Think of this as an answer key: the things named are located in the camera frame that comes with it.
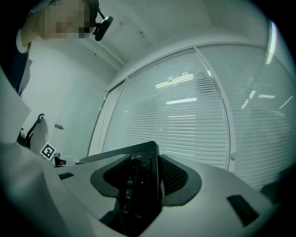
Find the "white wall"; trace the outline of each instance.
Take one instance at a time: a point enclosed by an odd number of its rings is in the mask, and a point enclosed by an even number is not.
[[[206,0],[204,4],[213,27],[242,34],[256,45],[266,46],[268,18],[250,0]]]
[[[102,112],[99,116],[99,119],[96,124],[96,128],[93,131],[92,141],[89,147],[88,156],[96,155],[102,153],[103,146],[105,143],[105,138],[107,131],[109,129],[109,124],[111,122],[111,118],[113,116],[113,111],[115,106],[117,105],[117,101],[119,99],[120,93],[123,88],[123,84],[116,87],[112,90],[104,103]]]
[[[22,99],[31,113],[23,128],[26,134],[38,115],[45,114],[31,141],[31,149],[39,152],[52,139],[56,120],[77,81],[96,81],[98,90],[106,90],[116,72],[71,40],[36,40],[30,58],[33,60],[31,78]]]

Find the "white surface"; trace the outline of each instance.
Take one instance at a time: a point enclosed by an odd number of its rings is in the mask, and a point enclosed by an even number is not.
[[[23,54],[23,53],[27,52],[28,46],[26,46],[26,47],[23,46],[22,39],[21,39],[21,32],[22,32],[21,29],[19,29],[15,44],[17,46],[18,51]]]
[[[111,121],[113,111],[117,104],[122,88],[123,84],[119,85],[108,94],[103,109],[99,115],[95,130],[93,132],[88,156],[102,153],[105,137],[109,128],[109,123]]]
[[[47,145],[50,146],[50,148],[49,148],[49,150],[51,150],[50,152],[54,151],[54,152],[52,152],[52,154],[51,154],[50,157],[45,156],[44,153],[42,153],[43,149],[44,149]],[[52,158],[54,157],[55,153],[56,153],[56,148],[54,148],[49,142],[47,142],[47,143],[41,148],[41,150],[40,150],[40,154],[41,154],[41,156],[44,157],[45,159],[48,159],[49,161],[52,160]]]
[[[231,236],[244,228],[227,201],[231,195],[241,195],[259,215],[270,211],[270,201],[232,173],[192,160],[169,157],[199,173],[201,190],[184,206],[163,207],[141,236],[155,233],[159,236]]]
[[[125,64],[192,30],[221,28],[254,44],[267,43],[266,18],[247,0],[100,0],[100,8],[114,21],[99,44]]]
[[[103,152],[155,141],[162,154],[228,168],[225,108],[212,75],[190,51],[128,79]]]
[[[296,161],[296,84],[274,56],[253,46],[199,50],[227,93],[236,132],[234,173],[255,189],[277,181]]]
[[[123,68],[125,65],[117,59],[116,55],[112,54],[103,44],[94,40],[94,38],[81,38],[75,39],[75,42],[81,47],[90,51],[100,60],[105,62],[109,67],[113,68],[116,72]]]
[[[288,72],[296,81],[296,67],[293,56],[291,55],[291,52],[276,25],[273,24],[273,28],[271,28],[271,30],[274,31],[273,35],[275,37],[269,38],[267,49],[274,49],[274,56],[284,65],[284,67],[288,70]]]
[[[0,66],[0,142],[16,142],[29,113],[30,109],[15,92]]]
[[[73,88],[78,89],[75,85],[85,81],[95,85],[98,92],[104,91],[116,72],[71,40],[36,40],[32,44],[30,57],[33,60],[31,78],[22,99],[32,111],[23,128],[26,134],[38,115],[45,114],[43,121],[36,126],[31,140],[31,149],[38,154],[47,141],[52,141],[53,132],[57,130],[54,125],[65,105],[69,103],[67,100]],[[83,89],[77,92],[78,95],[83,93]],[[80,122],[81,127],[86,123],[87,115]],[[69,124],[60,125],[67,128]]]
[[[130,61],[118,72],[109,86],[109,89],[119,84],[130,74],[164,56],[183,49],[192,48],[193,46],[217,43],[253,44],[254,42],[243,35],[219,28],[192,30],[186,32],[186,34],[176,35],[157,44],[157,46],[153,47],[149,52]]]
[[[61,156],[73,156],[75,160],[87,157],[99,109],[107,94],[99,81],[77,80],[68,93],[56,123],[51,143]]]

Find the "gray surface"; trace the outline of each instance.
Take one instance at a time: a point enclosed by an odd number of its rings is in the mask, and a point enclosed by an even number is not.
[[[90,179],[94,171],[118,160],[125,155],[118,155],[96,162],[90,162],[74,167],[61,167],[56,172],[64,174],[70,172],[74,176],[62,180],[67,189],[82,203],[82,205],[96,218],[102,218],[114,209],[116,198],[104,197],[91,184]]]
[[[89,181],[91,172],[120,157],[57,169],[59,174],[71,172],[75,175],[63,182],[96,218],[113,210],[115,199],[103,197],[92,187]],[[234,174],[194,160],[169,157],[199,173],[202,178],[201,190],[184,206],[163,207],[156,220],[141,236],[153,236],[156,233],[164,236],[229,236],[242,231],[244,226],[226,199],[235,194],[242,195],[258,214],[271,209],[271,203],[266,197]]]
[[[122,236],[98,221],[113,209],[115,198],[101,196],[89,181],[93,171],[122,156],[53,168],[51,162],[26,148],[1,145],[0,181],[9,200],[53,236]],[[232,173],[193,160],[170,157],[200,174],[201,190],[184,206],[163,207],[141,236],[247,236],[252,233],[252,226],[258,228],[272,213],[267,198]],[[66,172],[74,176],[61,181],[58,174]],[[234,194],[242,195],[261,214],[246,229],[226,200]]]
[[[189,202],[195,195],[199,192],[202,179],[197,172],[193,169],[185,166],[176,160],[169,158],[166,155],[161,155],[161,158],[175,165],[176,167],[182,169],[187,173],[187,182],[183,187],[175,192],[163,196],[161,199],[162,206],[183,206],[187,202]]]
[[[29,113],[0,66],[0,142],[16,141]]]

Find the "small black object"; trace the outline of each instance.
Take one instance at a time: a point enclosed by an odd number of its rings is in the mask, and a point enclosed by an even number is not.
[[[72,174],[72,173],[64,173],[64,174],[59,175],[59,177],[60,177],[61,180],[70,178],[72,176],[74,176],[74,174]]]
[[[231,206],[235,210],[236,214],[239,216],[244,226],[252,223],[259,216],[246,202],[246,200],[243,199],[242,196],[233,195],[227,197],[227,200],[230,202]]]
[[[93,35],[95,35],[96,41],[102,40],[102,38],[105,35],[106,31],[108,30],[109,26],[113,22],[113,17],[109,16],[109,17],[105,18],[105,16],[102,14],[100,8],[98,9],[98,13],[102,17],[103,21],[99,22],[99,23],[96,22],[96,29],[92,33]]]

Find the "ceiling light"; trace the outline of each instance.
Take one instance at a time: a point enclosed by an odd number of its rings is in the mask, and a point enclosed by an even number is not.
[[[189,98],[189,99],[183,99],[183,100],[172,100],[172,101],[167,101],[167,105],[172,105],[172,104],[179,104],[179,103],[185,103],[185,102],[192,102],[196,101],[197,98]]]
[[[258,98],[267,98],[267,99],[273,99],[275,97],[276,97],[275,95],[269,95],[269,94],[260,94],[258,96]]]
[[[292,97],[293,96],[291,96],[282,106],[280,106],[279,109],[283,108],[289,102],[289,100],[292,99]]]

